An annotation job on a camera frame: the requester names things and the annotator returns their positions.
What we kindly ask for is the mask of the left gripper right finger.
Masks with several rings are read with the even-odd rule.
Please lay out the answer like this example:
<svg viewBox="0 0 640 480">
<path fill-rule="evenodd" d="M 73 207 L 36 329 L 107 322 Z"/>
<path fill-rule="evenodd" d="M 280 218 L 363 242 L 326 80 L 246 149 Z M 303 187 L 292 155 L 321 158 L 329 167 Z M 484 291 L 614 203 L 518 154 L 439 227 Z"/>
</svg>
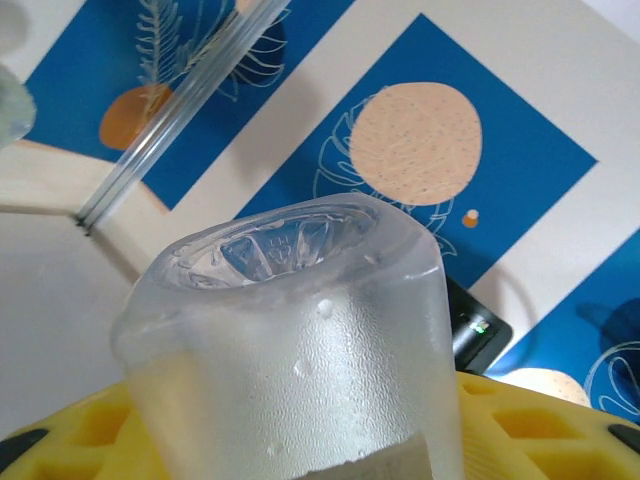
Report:
<svg viewBox="0 0 640 480">
<path fill-rule="evenodd" d="M 466 480 L 640 480 L 640 427 L 459 372 Z"/>
</svg>

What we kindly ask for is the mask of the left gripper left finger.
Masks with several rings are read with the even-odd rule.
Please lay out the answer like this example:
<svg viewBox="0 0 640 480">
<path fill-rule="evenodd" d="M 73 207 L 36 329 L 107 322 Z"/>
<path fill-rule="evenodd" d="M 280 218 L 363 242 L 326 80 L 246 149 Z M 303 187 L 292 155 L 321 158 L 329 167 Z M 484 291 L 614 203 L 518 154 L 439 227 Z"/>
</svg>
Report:
<svg viewBox="0 0 640 480">
<path fill-rule="evenodd" d="M 165 480 L 122 382 L 0 441 L 0 480 Z"/>
</svg>

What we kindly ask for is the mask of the aluminium frame post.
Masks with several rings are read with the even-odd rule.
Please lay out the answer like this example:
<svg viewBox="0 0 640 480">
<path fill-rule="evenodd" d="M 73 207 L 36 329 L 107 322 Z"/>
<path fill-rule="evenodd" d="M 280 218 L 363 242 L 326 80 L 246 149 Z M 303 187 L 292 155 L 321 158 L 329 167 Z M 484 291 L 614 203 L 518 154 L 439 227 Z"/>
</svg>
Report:
<svg viewBox="0 0 640 480">
<path fill-rule="evenodd" d="M 82 206 L 76 222 L 85 232 L 92 232 L 106 220 L 143 179 L 289 3 L 290 0 L 251 0 L 244 11 L 231 15 L 204 58 L 149 120 Z"/>
</svg>

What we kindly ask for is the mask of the clear bottle white label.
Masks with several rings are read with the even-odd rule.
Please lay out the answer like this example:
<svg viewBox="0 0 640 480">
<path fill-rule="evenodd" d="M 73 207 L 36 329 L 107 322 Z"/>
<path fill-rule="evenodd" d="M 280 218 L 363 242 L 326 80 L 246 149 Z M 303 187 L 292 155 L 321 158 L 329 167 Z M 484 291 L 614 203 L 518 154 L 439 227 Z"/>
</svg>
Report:
<svg viewBox="0 0 640 480">
<path fill-rule="evenodd" d="M 111 348 L 171 480 L 298 480 L 407 451 L 465 480 L 447 287 L 418 221 L 361 193 L 189 235 L 161 252 Z"/>
</svg>

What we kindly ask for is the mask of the translucent green bin liner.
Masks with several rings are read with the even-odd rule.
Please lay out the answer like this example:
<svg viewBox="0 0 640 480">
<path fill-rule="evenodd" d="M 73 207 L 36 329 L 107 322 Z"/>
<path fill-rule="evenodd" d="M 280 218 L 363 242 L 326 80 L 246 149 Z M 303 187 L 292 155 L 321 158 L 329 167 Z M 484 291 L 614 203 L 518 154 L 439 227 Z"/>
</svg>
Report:
<svg viewBox="0 0 640 480">
<path fill-rule="evenodd" d="M 27 88 L 0 64 L 0 150 L 31 131 L 36 112 L 34 99 Z"/>
</svg>

